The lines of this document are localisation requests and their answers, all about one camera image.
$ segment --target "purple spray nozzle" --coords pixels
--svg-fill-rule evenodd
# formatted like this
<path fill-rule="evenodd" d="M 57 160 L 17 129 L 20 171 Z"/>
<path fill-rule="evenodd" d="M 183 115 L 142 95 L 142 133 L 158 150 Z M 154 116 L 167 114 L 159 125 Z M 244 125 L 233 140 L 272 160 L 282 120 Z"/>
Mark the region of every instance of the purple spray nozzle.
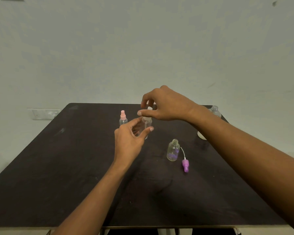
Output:
<path fill-rule="evenodd" d="M 189 162 L 187 159 L 182 160 L 182 165 L 184 167 L 184 172 L 188 172 Z"/>

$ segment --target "person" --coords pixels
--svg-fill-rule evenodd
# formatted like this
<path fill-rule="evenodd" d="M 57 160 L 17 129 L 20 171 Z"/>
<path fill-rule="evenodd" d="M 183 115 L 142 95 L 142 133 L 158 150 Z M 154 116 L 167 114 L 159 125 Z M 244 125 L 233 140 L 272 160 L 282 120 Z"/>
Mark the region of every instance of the person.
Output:
<path fill-rule="evenodd" d="M 139 118 L 115 130 L 112 165 L 54 235 L 99 233 L 122 178 L 139 154 L 145 137 L 154 129 L 146 128 L 135 137 L 133 131 L 141 122 L 141 116 L 190 123 L 236 173 L 294 228 L 294 158 L 226 123 L 206 107 L 167 86 L 145 94 L 141 108 L 153 106 L 154 102 L 155 110 L 139 110 Z"/>

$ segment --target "transparent bottle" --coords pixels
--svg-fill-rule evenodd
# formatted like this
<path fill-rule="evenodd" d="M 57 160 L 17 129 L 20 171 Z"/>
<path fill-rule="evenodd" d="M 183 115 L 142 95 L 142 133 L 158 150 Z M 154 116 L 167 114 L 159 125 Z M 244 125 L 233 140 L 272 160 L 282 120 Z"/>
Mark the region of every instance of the transparent bottle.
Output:
<path fill-rule="evenodd" d="M 144 129 L 150 127 L 150 126 L 151 126 L 151 123 L 152 123 L 152 119 L 151 119 L 151 117 L 143 117 L 143 118 L 142 118 L 142 125 L 141 125 L 141 128 L 140 128 L 140 130 L 139 130 L 138 136 L 141 134 L 141 132 L 142 132 Z"/>
<path fill-rule="evenodd" d="M 221 115 L 220 111 L 218 110 L 218 106 L 212 106 L 209 110 L 211 111 L 212 114 L 221 118 L 222 115 Z M 197 132 L 197 135 L 201 139 L 207 140 L 199 131 Z"/>
<path fill-rule="evenodd" d="M 173 139 L 168 146 L 167 158 L 172 162 L 176 161 L 177 156 L 179 155 L 179 151 L 179 141 L 177 139 Z"/>
<path fill-rule="evenodd" d="M 120 125 L 126 124 L 127 122 L 128 121 L 127 121 L 127 118 L 126 118 L 126 115 L 125 115 L 125 111 L 124 110 L 121 110 Z"/>

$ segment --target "person's right arm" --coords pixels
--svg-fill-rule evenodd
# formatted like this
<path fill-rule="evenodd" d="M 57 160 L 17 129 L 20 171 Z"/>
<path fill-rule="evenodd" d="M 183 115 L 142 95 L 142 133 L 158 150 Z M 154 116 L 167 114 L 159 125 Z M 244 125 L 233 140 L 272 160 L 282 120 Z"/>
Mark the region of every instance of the person's right arm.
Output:
<path fill-rule="evenodd" d="M 145 94 L 139 116 L 192 124 L 223 159 L 294 228 L 294 158 L 237 129 L 167 86 Z"/>

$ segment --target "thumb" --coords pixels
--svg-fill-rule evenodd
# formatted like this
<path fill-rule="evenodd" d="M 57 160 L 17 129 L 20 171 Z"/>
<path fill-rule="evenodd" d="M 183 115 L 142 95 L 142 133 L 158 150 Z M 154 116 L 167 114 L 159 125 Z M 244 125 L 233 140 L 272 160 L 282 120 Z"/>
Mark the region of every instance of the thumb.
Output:
<path fill-rule="evenodd" d="M 148 135 L 151 131 L 153 131 L 153 130 L 154 130 L 153 126 L 148 127 L 148 128 L 145 128 L 145 129 L 141 132 L 141 134 L 138 136 L 138 138 L 142 138 L 143 140 L 145 140 L 145 138 L 147 137 L 147 135 Z"/>
<path fill-rule="evenodd" d="M 158 110 L 139 110 L 137 112 L 137 115 L 156 118 L 157 113 L 158 113 Z"/>

